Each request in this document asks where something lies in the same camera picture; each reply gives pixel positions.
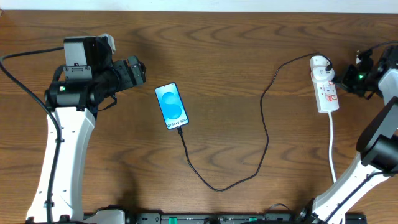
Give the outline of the blue Galaxy smartphone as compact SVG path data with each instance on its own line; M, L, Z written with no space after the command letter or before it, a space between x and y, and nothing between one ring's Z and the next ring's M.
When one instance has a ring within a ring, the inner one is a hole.
M175 82L157 87L155 95L168 130L189 123L187 112Z

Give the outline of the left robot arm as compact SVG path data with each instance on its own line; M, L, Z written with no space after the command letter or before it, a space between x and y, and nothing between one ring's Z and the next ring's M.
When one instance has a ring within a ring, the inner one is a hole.
M113 60L109 34L67 37L64 65L46 89L48 135L39 185L26 223L81 223L85 219L82 184L85 157L99 105L116 93L142 85L145 65L136 56Z

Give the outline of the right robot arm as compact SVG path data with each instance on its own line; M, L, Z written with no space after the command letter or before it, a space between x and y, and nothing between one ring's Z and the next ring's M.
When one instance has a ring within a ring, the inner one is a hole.
M312 199L295 218L295 223L345 223L346 212L368 191L397 174L397 41L385 43L378 62L373 48L358 52L356 63L336 76L331 60L321 53L310 54L311 79L319 113L332 114L339 108L336 88L365 99L378 95L383 109L361 133L357 153L333 185Z

